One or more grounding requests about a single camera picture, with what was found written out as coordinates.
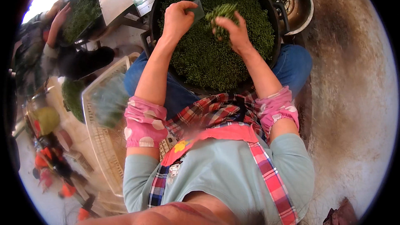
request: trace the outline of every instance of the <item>light blue shirt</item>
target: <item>light blue shirt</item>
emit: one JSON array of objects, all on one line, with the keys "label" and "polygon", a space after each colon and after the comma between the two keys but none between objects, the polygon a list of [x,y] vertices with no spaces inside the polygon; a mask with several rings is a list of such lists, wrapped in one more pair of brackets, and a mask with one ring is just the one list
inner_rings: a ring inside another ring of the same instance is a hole
[{"label": "light blue shirt", "polygon": [[[260,143],[277,168],[302,219],[314,190],[314,167],[302,139],[295,134],[284,134],[275,138],[270,148],[261,140]],[[268,223],[280,222],[246,142],[200,141],[182,161],[178,175],[166,185],[162,204],[182,201],[192,191],[203,191],[225,203],[241,222],[246,221],[249,211],[261,210]],[[149,156],[126,158],[123,191],[128,212],[147,209],[150,187],[159,166],[157,160]]]}]

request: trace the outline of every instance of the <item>plastic bag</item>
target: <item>plastic bag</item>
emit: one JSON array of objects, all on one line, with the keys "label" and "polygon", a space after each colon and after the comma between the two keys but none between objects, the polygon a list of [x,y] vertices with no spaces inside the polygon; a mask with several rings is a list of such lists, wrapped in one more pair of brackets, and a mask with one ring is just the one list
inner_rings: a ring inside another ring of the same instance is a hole
[{"label": "plastic bag", "polygon": [[92,93],[95,118],[99,125],[113,129],[123,117],[129,99],[124,78],[122,73],[115,74]]}]

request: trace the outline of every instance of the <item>black pants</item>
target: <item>black pants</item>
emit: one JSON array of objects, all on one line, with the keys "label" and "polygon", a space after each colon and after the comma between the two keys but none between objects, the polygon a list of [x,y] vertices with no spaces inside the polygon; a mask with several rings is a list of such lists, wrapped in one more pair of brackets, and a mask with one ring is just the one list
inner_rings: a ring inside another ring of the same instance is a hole
[{"label": "black pants", "polygon": [[60,75],[78,80],[101,69],[114,59],[114,51],[100,47],[95,51],[76,51],[73,46],[61,47],[58,60]]}]

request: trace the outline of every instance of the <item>large pan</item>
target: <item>large pan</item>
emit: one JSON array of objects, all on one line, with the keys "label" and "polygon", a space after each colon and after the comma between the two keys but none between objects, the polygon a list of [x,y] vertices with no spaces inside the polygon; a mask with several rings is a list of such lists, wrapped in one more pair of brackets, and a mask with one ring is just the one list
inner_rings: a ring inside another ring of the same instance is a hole
[{"label": "large pan", "polygon": [[[150,13],[150,29],[142,34],[142,41],[145,44],[144,48],[148,57],[150,57],[151,52],[155,47],[157,40],[160,38],[160,28],[158,26],[158,20],[162,17],[160,9],[163,1],[164,0],[154,1],[153,8]],[[276,64],[277,57],[280,52],[281,37],[289,32],[289,24],[283,4],[272,3],[271,0],[259,0],[259,2],[263,9],[268,10],[268,18],[274,29],[275,40],[274,40],[274,47],[272,50],[272,61],[269,62],[269,66],[270,68],[272,68]],[[279,10],[281,14],[280,16],[278,15],[276,8]],[[280,27],[279,24],[280,20],[283,20],[284,22],[284,29],[281,29]],[[146,45],[148,43],[147,41],[148,37],[150,37],[150,44]],[[202,95],[213,95],[221,93],[220,91],[215,91],[211,88],[201,89],[186,84],[185,83],[186,78],[183,76],[179,76],[175,68],[173,68],[173,66],[171,65],[169,66],[168,70],[170,74],[176,79],[177,82],[179,82],[182,86],[184,86],[185,88],[187,88],[192,92]],[[238,87],[236,89],[231,90],[230,92],[242,93],[246,90],[250,90],[252,86],[253,86],[253,81],[251,78],[249,78],[245,82],[239,83]]]}]

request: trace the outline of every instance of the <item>green peppercorn cluster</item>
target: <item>green peppercorn cluster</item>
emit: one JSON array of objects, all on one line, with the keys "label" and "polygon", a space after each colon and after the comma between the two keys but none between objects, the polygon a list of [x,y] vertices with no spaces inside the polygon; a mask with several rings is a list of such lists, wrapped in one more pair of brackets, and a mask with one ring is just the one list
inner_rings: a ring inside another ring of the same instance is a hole
[{"label": "green peppercorn cluster", "polygon": [[[165,0],[162,3],[162,18],[158,24],[164,29],[164,13],[170,4],[182,0]],[[236,5],[236,10],[246,20],[250,42],[269,63],[274,46],[274,30],[268,21],[267,11],[258,0],[201,0],[205,12],[223,5]],[[209,28],[206,18],[200,19],[179,41],[173,52],[171,65],[186,78],[186,83],[197,88],[212,88],[226,92],[237,88],[237,84],[249,78],[241,57],[232,51],[229,42],[219,41]]]},{"label": "green peppercorn cluster", "polygon": [[212,12],[206,14],[206,19],[210,21],[209,29],[215,29],[215,37],[218,40],[229,41],[229,32],[215,23],[216,17],[225,17],[239,25],[239,20],[235,17],[237,4],[222,4],[214,8]]},{"label": "green peppercorn cluster", "polygon": [[78,0],[71,7],[72,17],[63,29],[64,40],[68,43],[75,42],[79,34],[101,14],[98,0]]}]

